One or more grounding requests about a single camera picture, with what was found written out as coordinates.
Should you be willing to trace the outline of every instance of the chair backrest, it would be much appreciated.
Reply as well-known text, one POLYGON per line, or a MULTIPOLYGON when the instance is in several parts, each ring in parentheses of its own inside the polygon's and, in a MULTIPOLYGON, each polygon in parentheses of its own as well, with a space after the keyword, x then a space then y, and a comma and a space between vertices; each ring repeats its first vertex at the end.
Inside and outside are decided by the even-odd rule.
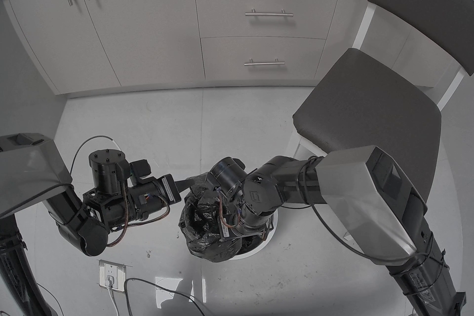
POLYGON ((474 0, 368 0, 400 17, 474 73, 474 0))

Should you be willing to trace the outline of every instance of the white chair frame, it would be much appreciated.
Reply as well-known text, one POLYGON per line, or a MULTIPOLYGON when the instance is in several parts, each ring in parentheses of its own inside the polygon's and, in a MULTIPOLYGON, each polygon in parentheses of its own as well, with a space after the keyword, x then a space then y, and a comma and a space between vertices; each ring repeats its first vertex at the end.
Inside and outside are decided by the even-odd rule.
MULTIPOLYGON (((359 31, 357 32, 354 43, 352 45, 353 48, 361 48, 376 9, 376 4, 370 2, 367 4, 364 17, 362 18, 362 22, 359 26, 359 31)), ((459 86, 459 83, 461 83, 461 80, 465 75, 467 75, 467 72, 461 65, 456 63, 456 67, 448 68, 445 74, 443 74, 438 84, 434 88, 427 91, 426 94, 430 98, 432 98, 432 100, 437 104, 440 111, 447 104, 449 99, 451 99, 451 96, 453 96, 454 91, 456 91, 457 87, 459 86)), ((294 158, 300 146, 305 147, 317 156, 325 156, 327 154, 319 146, 313 144, 310 140, 300 135, 296 128, 293 127, 290 140, 286 147, 285 155, 287 157, 294 158)))

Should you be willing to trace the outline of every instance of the gray metallic casing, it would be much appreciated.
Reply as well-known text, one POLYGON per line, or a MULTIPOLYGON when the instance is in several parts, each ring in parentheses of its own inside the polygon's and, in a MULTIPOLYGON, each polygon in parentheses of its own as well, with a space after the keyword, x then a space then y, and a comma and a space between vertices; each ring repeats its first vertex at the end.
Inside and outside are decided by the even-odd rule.
POLYGON ((36 145, 15 145, 0 137, 0 215, 6 217, 21 209, 51 198, 66 190, 58 187, 41 196, 38 194, 57 183, 71 183, 72 178, 62 161, 54 141, 40 134, 25 134, 33 140, 43 139, 36 145), (10 208, 11 212, 3 215, 10 208))
MULTIPOLYGON (((374 149, 365 146, 330 152, 316 166, 321 194, 365 254, 385 260, 408 257, 415 253, 415 243, 378 192, 366 165, 374 149)), ((393 265, 405 262, 402 259, 393 265)))

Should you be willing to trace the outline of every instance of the chair seat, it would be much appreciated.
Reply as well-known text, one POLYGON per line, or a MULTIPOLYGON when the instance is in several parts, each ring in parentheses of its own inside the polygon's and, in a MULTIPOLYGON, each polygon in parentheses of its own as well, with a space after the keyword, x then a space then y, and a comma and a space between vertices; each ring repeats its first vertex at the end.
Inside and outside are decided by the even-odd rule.
POLYGON ((293 115, 300 135, 323 151, 376 145, 426 201, 435 174, 441 113, 396 72, 348 49, 293 115))

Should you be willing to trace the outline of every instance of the outlet cover plate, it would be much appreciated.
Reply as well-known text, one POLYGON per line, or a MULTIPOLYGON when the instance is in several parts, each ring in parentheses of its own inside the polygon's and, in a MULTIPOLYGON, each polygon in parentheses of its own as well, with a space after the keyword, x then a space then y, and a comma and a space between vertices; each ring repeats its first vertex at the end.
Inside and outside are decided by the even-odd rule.
POLYGON ((112 289, 114 291, 125 292, 124 283, 126 277, 126 266, 120 263, 109 262, 108 260, 99 260, 99 285, 104 289, 105 285, 105 265, 117 267, 117 281, 114 283, 112 289))

